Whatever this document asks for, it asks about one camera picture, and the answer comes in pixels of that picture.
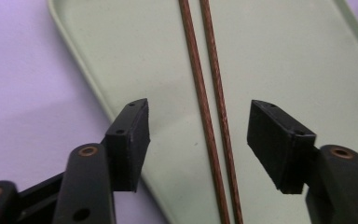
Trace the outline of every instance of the wooden skewer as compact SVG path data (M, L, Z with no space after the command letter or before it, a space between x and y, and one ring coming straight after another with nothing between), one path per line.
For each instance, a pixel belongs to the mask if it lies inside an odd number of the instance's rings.
M204 22L205 37L208 47L209 62L213 77L214 95L217 104L217 111L219 116L220 131L223 137L223 147L225 151L226 167L228 173L228 182L231 192L232 207L234 209L235 223L242 224L242 212L240 194L238 191L237 177L235 175L235 165L232 155L231 140L229 136L227 112L225 104L225 96L223 94L223 85L220 77L219 61L217 58L216 44L214 42L212 16L209 6L209 0L200 0L202 18Z
M220 171L217 148L214 140L211 113L209 111L208 99L206 96L205 84L202 76L199 51L197 48L196 36L194 33L193 21L191 20L190 6L187 0L179 0L182 12L182 20L185 28L188 54L191 61L194 82L196 84L197 97L199 100L202 126L205 132L205 140L208 148L208 155L213 175L213 183L216 192L216 200L219 207L221 223L229 224L227 200Z

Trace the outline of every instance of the plastic tray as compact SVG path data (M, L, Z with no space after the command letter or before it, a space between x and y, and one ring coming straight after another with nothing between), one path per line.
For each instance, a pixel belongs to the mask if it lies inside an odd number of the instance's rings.
M110 119L149 99L143 177L168 220L219 223L178 2L49 6ZM225 174L200 4L190 6ZM211 8L244 221L309 223L304 196L281 195L247 146L250 102L280 106L318 134L318 147L358 150L358 24L343 1L213 0Z

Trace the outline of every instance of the screw hole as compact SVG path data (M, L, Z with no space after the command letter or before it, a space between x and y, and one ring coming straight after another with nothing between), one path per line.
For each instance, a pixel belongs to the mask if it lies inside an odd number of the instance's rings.
M343 148L333 148L331 149L331 153L337 157L343 158L343 159L352 159L353 154L351 154L348 150Z
M83 157L88 157L94 155L95 153L97 153L97 151L97 147L83 147L79 150L78 154Z
M73 220L80 222L86 220L90 216L90 210L88 208L82 208L74 213Z

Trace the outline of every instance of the lavender background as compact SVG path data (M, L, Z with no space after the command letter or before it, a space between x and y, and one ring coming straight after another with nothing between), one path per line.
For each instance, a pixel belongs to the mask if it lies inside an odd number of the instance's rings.
M348 1L358 17L358 0ZM0 0L0 180L27 189L100 142L109 121L63 44L46 0ZM117 221L166 223L141 183L115 193Z

